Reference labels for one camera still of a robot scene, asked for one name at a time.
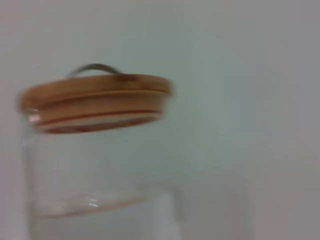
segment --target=metal handle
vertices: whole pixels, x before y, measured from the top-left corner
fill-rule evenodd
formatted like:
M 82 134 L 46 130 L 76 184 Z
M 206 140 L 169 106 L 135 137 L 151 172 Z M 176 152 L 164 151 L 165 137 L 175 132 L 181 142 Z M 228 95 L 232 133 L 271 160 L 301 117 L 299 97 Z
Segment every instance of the metal handle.
M 75 78 L 78 74 L 88 71 L 88 70 L 100 70 L 100 71 L 104 71 L 110 74 L 123 74 L 122 72 L 120 72 L 119 70 L 115 69 L 112 66 L 108 66 L 108 65 L 104 65 L 101 63 L 91 63 L 91 64 L 87 64 L 84 66 L 81 66 L 75 70 L 73 70 L 72 72 L 70 72 L 66 78 L 67 79 L 73 79 Z

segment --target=bamboo lid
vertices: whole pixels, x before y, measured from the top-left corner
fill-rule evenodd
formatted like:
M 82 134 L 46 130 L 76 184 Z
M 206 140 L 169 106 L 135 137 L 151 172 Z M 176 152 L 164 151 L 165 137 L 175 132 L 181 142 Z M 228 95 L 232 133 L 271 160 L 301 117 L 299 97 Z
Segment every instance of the bamboo lid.
M 76 77 L 87 70 L 112 75 Z M 83 133 L 155 121 L 170 93 L 165 78 L 123 74 L 110 66 L 89 64 L 66 79 L 27 89 L 20 96 L 19 108 L 42 132 Z

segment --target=wooden lid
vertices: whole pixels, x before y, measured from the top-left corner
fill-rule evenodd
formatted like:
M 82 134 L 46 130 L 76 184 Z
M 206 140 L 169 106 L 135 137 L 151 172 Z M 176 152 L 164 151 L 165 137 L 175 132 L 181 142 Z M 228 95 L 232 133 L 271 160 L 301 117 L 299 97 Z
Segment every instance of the wooden lid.
M 85 69 L 93 70 L 92 65 L 90 66 L 91 68 L 85 66 Z M 84 67 L 74 72 L 83 72 L 83 69 Z M 102 68 L 100 66 L 94 69 L 101 70 Z M 171 91 L 169 81 L 159 76 L 114 74 L 75 78 L 72 73 L 72 76 L 66 79 L 38 85 L 23 92 L 20 96 L 19 107 L 24 112 L 57 102 L 130 92 L 169 95 Z
M 113 75 L 75 77 L 86 70 Z M 154 121 L 170 93 L 165 78 L 123 74 L 106 65 L 89 64 L 66 79 L 26 90 L 20 96 L 19 108 L 42 132 L 90 132 Z

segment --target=white wall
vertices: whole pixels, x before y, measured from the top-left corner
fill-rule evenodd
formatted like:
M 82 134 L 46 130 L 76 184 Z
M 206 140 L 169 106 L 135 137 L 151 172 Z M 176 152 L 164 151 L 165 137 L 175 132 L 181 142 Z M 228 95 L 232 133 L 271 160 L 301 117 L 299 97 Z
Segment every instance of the white wall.
M 182 185 L 185 239 L 318 239 L 319 7 L 2 0 L 0 239 L 26 237 L 17 92 L 91 62 L 174 80 L 168 118 L 128 148 L 144 174 Z

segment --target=glass jar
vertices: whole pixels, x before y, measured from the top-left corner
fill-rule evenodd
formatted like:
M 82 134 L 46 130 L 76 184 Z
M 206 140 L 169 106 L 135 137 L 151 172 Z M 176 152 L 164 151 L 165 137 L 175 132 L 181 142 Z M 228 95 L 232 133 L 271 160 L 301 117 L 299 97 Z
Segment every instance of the glass jar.
M 75 77 L 86 70 L 113 75 Z M 33 240 L 180 240 L 176 188 L 139 179 L 118 130 L 158 120 L 169 94 L 164 78 L 102 64 L 22 93 Z

